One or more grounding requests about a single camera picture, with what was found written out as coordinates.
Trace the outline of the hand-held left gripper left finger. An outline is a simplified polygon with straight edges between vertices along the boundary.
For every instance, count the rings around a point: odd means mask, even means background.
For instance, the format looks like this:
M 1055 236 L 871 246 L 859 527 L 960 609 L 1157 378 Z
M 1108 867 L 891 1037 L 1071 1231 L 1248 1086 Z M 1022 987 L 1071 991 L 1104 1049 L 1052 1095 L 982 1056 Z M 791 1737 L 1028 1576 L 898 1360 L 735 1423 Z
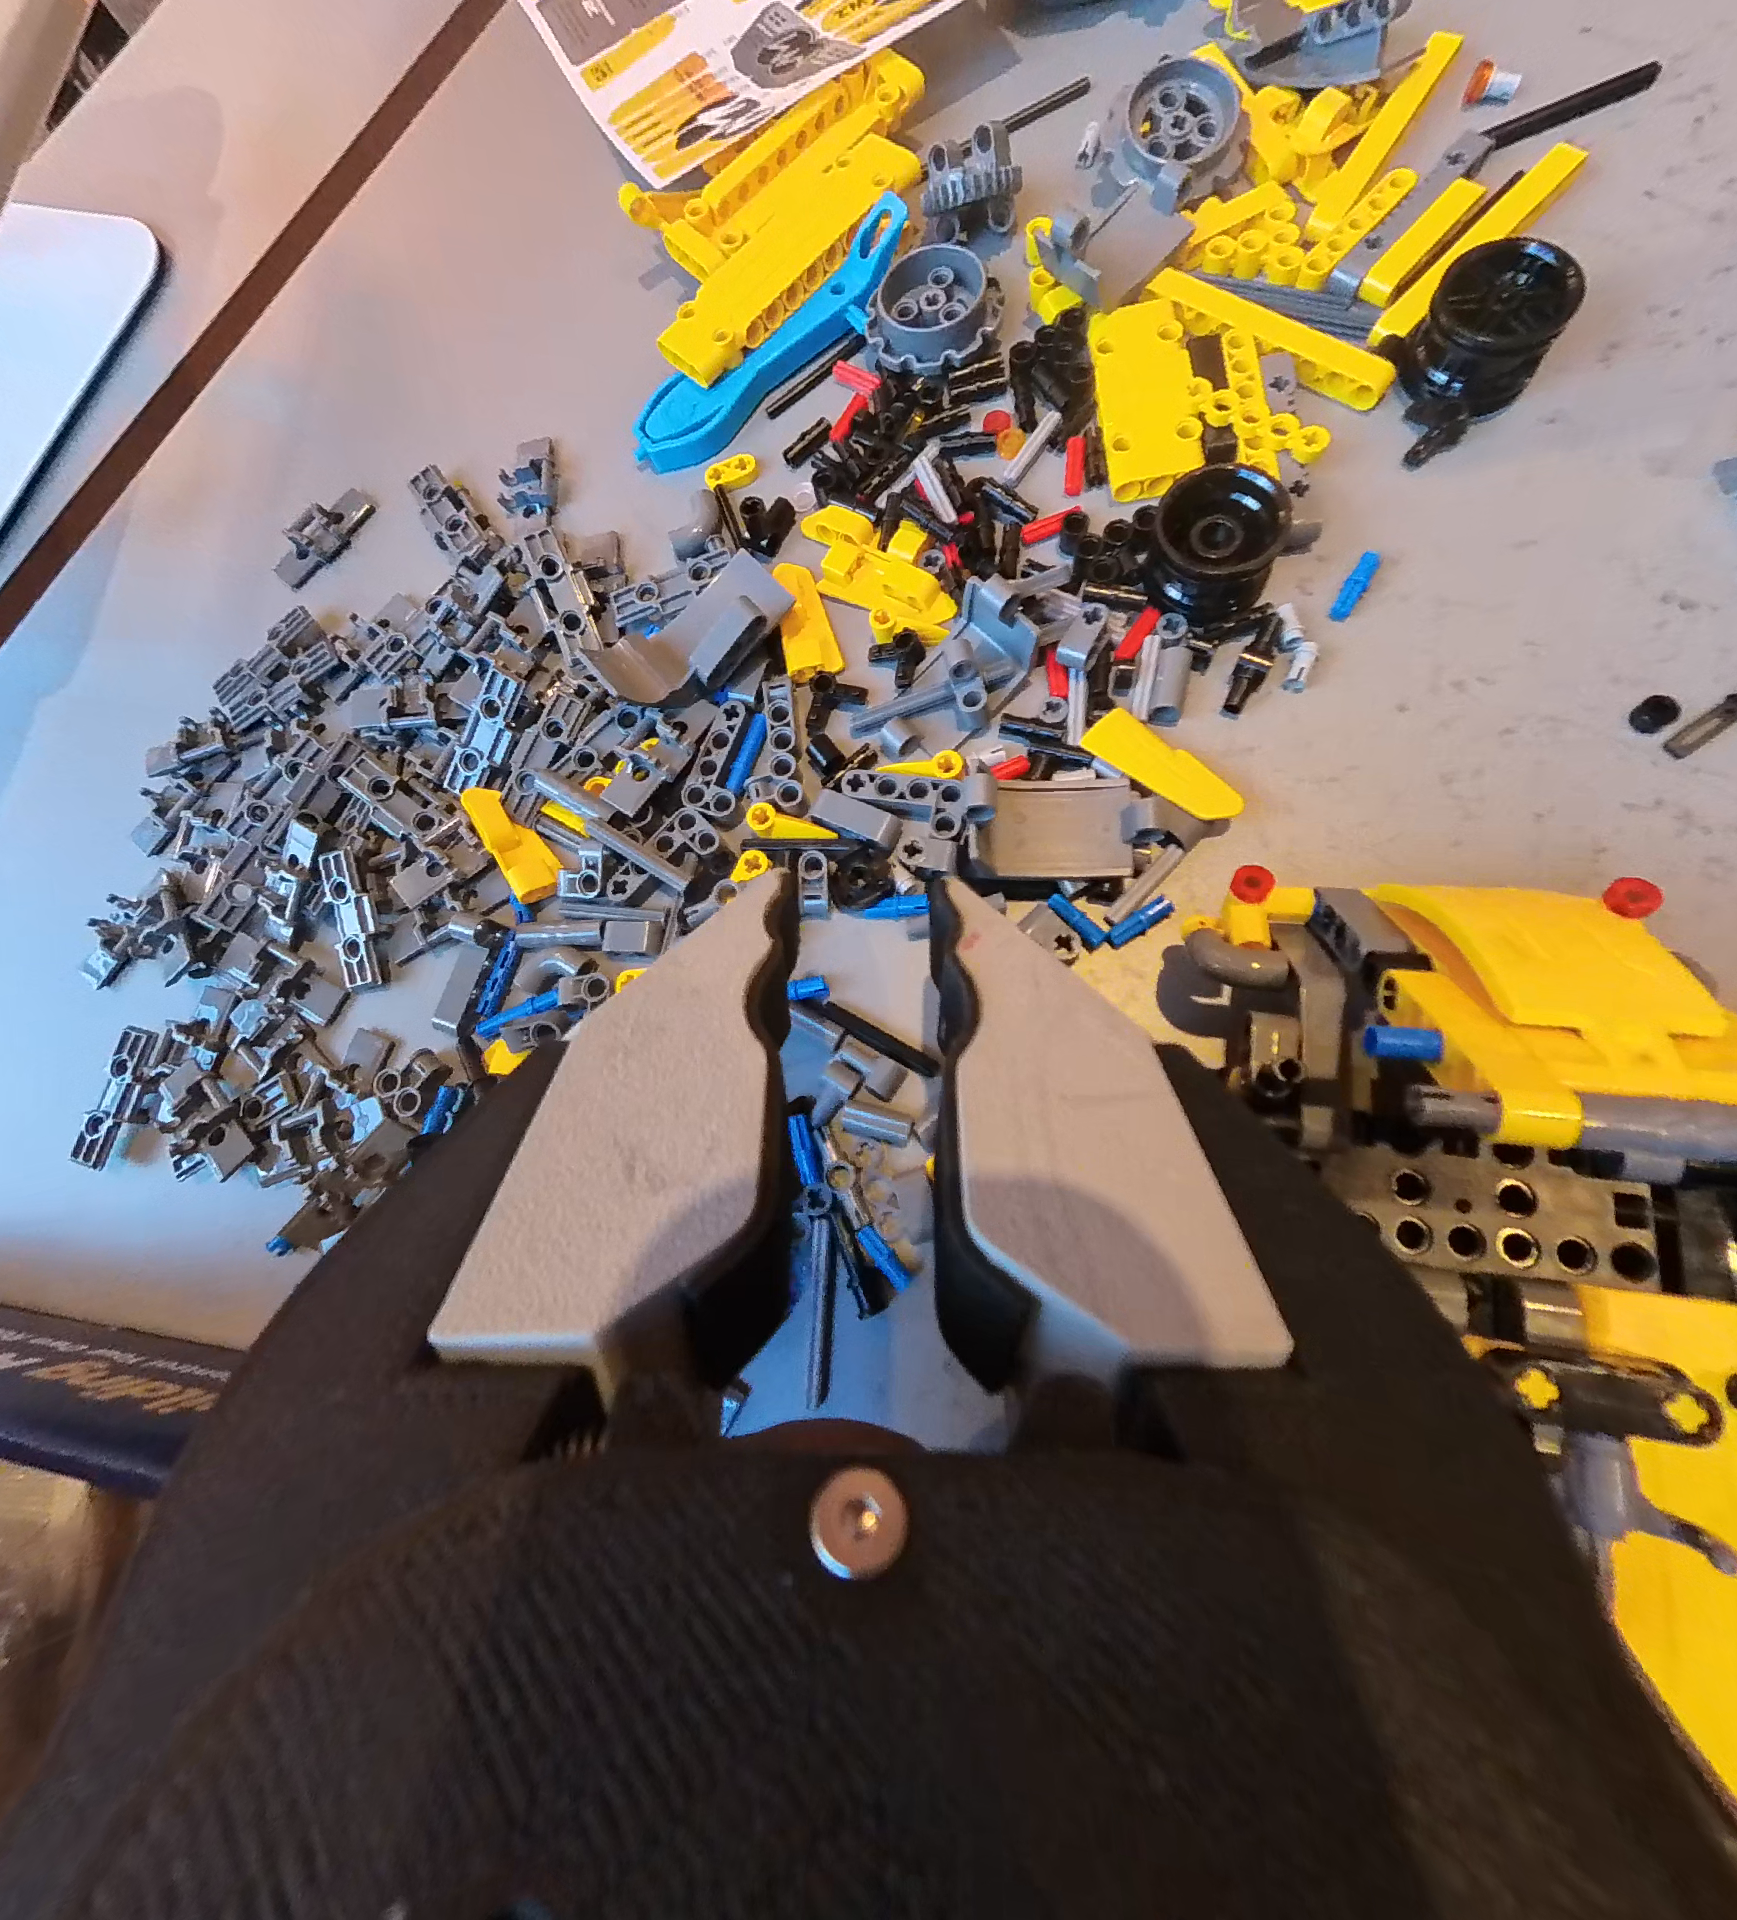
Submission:
M 442 1362 L 713 1380 L 782 1316 L 792 889 L 772 870 L 583 1022 L 429 1326 Z

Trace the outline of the yellow black brick vehicle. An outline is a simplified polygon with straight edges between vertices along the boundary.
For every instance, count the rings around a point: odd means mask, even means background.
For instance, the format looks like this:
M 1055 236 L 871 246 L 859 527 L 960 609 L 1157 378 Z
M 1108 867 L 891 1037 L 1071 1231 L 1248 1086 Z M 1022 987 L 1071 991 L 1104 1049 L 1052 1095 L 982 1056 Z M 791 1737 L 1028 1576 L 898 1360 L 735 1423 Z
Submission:
M 1737 1816 L 1737 1014 L 1660 905 L 1241 868 L 1157 996 L 1504 1391 Z

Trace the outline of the pile of grey bricks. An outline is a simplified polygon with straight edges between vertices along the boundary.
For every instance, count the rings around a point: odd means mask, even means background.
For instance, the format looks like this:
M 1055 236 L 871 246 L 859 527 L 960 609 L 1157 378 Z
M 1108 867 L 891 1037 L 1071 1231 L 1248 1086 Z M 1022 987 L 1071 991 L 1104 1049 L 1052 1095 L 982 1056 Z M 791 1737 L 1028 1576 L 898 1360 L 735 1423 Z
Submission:
M 1304 325 L 1299 301 L 1319 292 L 1315 276 L 1342 267 L 1349 242 L 1370 239 L 1413 185 L 1386 175 L 1311 245 L 1289 194 L 1262 180 L 1194 207 L 1194 239 L 1167 271 Z M 921 915 L 925 881 L 962 853 L 999 853 L 999 776 L 969 772 L 962 743 L 999 733 L 1016 744 L 1002 760 L 1011 797 L 1046 801 L 1046 780 L 1028 776 L 1090 766 L 1079 741 L 1108 711 L 1170 725 L 1162 694 L 1247 635 L 1227 706 L 1236 712 L 1280 658 L 1261 600 L 1188 622 L 1148 598 L 1161 497 L 1122 504 L 1107 486 L 1086 345 L 1100 311 L 1039 269 L 1030 241 L 1027 259 L 1037 327 L 1019 341 L 1001 341 L 1002 313 L 982 361 L 919 378 L 877 373 L 863 333 L 847 356 L 766 396 L 702 468 L 700 492 L 724 491 L 735 515 L 754 502 L 758 528 L 738 536 L 753 558 L 671 627 L 653 687 L 681 682 L 692 641 L 706 681 L 736 684 L 753 708 L 741 812 L 724 828 L 735 894 L 714 915 L 772 870 L 811 915 Z M 1349 299 L 1319 330 L 1369 348 L 1381 319 Z M 1280 459 L 1308 467 L 1326 451 L 1323 428 L 1269 398 L 1269 348 L 1185 333 L 1215 390 L 1203 400 L 1205 467 L 1262 468 L 1283 485 Z M 1403 343 L 1369 348 L 1392 361 L 1392 389 Z

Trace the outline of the small yellow curved panel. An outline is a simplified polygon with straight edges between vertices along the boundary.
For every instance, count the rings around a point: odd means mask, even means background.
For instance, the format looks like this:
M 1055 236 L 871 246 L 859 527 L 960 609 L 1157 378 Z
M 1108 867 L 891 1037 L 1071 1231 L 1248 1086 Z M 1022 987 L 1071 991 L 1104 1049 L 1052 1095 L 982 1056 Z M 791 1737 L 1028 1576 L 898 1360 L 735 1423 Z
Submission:
M 508 815 L 494 789 L 466 787 L 459 804 L 517 903 L 534 907 L 557 894 L 563 870 L 558 857 L 532 828 L 521 827 Z

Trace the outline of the pile of grey track links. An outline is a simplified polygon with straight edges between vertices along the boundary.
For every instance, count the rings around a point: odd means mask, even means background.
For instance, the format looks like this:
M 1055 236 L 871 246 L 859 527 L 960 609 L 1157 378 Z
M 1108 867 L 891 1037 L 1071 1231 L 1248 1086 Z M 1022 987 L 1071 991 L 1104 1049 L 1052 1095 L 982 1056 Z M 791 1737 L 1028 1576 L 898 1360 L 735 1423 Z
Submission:
M 735 894 L 753 708 L 671 627 L 753 561 L 754 502 L 696 499 L 675 565 L 554 528 L 554 447 L 500 472 L 498 527 L 438 467 L 411 482 L 447 562 L 424 596 L 328 624 L 291 609 L 146 762 L 157 863 L 91 923 L 97 989 L 192 995 L 129 1024 L 71 1160 L 160 1140 L 176 1181 L 296 1198 L 275 1257 L 321 1252 L 475 1104 Z M 558 857 L 517 903 L 459 795 L 491 789 Z

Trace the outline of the dark blue cardboard box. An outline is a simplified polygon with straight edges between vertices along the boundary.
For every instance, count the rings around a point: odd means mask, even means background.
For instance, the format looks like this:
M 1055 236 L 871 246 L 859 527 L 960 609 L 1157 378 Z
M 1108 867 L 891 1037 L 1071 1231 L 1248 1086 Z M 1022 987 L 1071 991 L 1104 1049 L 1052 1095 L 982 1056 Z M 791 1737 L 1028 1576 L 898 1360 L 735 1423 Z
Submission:
M 0 1305 L 0 1462 L 153 1500 L 243 1360 L 237 1348 Z

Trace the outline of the black toothed wheel hub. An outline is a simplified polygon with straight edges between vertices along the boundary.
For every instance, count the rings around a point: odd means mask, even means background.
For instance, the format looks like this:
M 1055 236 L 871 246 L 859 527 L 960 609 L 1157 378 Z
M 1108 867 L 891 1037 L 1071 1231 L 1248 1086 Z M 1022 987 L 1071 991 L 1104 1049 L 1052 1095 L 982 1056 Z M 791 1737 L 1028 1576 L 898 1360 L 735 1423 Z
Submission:
M 1284 486 L 1248 465 L 1205 465 L 1177 478 L 1144 544 L 1148 598 L 1188 622 L 1248 612 L 1293 530 Z

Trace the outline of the blue brick separator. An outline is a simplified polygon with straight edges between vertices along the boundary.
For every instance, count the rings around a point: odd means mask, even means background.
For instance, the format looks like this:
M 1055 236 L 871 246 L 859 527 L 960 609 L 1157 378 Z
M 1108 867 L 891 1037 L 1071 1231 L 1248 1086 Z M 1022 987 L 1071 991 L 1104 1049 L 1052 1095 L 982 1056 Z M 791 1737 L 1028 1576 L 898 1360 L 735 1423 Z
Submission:
M 758 346 L 706 386 L 671 375 L 637 419 L 638 463 L 654 472 L 702 468 L 736 442 L 760 402 L 815 367 L 831 367 L 865 333 L 868 304 L 895 264 L 905 198 L 881 194 L 840 264 L 820 269 L 815 292 Z

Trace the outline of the long yellow holed liftarm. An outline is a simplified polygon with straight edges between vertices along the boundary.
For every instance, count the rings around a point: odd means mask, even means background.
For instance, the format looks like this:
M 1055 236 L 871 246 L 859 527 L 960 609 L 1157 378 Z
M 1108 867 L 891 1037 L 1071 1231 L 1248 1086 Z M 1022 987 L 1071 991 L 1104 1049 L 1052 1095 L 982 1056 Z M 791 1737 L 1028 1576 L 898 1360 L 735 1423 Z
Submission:
M 1392 361 L 1381 352 L 1342 343 L 1188 273 L 1162 269 L 1148 280 L 1147 292 L 1170 302 L 1194 335 L 1239 333 L 1261 348 L 1287 354 L 1304 389 L 1357 413 L 1377 409 L 1398 377 Z

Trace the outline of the short yellow beam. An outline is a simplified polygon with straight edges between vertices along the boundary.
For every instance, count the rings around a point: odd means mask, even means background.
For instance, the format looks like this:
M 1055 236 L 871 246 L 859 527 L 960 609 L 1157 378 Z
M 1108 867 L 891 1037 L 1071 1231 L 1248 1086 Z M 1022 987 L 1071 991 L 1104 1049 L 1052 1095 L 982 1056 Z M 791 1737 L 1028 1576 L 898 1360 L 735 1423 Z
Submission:
M 1436 201 L 1389 246 L 1361 279 L 1359 299 L 1375 308 L 1385 308 L 1419 276 L 1430 259 L 1456 236 L 1480 204 L 1486 201 L 1486 189 L 1474 179 L 1452 180 Z

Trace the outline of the small dark grey gear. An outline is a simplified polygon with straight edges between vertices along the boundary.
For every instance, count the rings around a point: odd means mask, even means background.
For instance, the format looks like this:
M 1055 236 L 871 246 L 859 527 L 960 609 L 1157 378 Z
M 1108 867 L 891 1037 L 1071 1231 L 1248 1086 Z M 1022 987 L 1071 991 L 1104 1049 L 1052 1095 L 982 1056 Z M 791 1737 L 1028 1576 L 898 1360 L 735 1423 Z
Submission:
M 939 245 L 1015 233 L 1025 172 L 1001 120 L 979 122 L 969 139 L 929 145 L 925 171 L 922 214 Z

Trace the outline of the long flat yellow beam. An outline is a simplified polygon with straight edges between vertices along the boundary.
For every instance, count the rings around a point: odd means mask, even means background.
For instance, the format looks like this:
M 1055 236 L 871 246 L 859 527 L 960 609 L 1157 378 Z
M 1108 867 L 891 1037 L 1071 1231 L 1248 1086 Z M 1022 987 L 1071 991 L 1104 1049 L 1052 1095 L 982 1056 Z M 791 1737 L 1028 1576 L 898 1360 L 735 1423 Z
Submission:
M 1396 87 L 1385 97 L 1352 152 L 1336 162 L 1335 172 L 1321 185 L 1307 222 L 1307 241 L 1319 245 L 1335 235 L 1355 204 L 1373 185 L 1383 180 L 1391 157 L 1408 137 L 1434 87 L 1456 60 L 1463 34 L 1438 31 L 1415 58 Z

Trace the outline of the yellow grey sticker sheet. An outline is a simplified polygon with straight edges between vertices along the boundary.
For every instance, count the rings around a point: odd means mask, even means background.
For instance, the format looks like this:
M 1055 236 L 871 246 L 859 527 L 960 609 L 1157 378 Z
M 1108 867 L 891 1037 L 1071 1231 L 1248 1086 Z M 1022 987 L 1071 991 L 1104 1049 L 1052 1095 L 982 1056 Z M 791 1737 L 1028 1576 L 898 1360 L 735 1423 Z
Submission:
M 585 110 L 649 186 L 762 133 L 951 3 L 523 3 Z

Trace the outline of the grey curved panel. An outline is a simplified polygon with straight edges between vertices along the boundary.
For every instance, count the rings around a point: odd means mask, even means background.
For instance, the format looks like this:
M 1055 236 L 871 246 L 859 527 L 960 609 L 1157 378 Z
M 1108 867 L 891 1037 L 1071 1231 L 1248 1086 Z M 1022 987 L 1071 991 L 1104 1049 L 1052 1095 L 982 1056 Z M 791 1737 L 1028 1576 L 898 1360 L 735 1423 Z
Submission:
M 1223 32 L 1252 87 L 1300 93 L 1381 78 L 1391 24 L 1411 3 L 1233 3 Z

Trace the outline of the short black axle rod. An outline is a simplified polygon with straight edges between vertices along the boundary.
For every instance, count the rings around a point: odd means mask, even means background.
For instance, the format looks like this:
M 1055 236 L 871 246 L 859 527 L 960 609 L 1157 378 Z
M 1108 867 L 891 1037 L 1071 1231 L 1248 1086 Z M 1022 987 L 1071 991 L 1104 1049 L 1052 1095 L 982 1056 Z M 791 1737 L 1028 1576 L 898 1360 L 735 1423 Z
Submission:
M 1663 74 L 1663 63 L 1647 60 L 1639 66 L 1628 68 L 1617 77 L 1611 77 L 1592 87 L 1569 93 L 1559 101 L 1552 101 L 1537 108 L 1529 108 L 1507 120 L 1498 120 L 1492 126 L 1480 131 L 1482 152 L 1492 155 L 1492 152 L 1513 148 L 1521 142 L 1539 139 L 1546 133 L 1559 133 L 1598 112 L 1603 112 L 1607 108 L 1634 101 L 1650 93 L 1650 89 L 1657 85 L 1662 74 Z

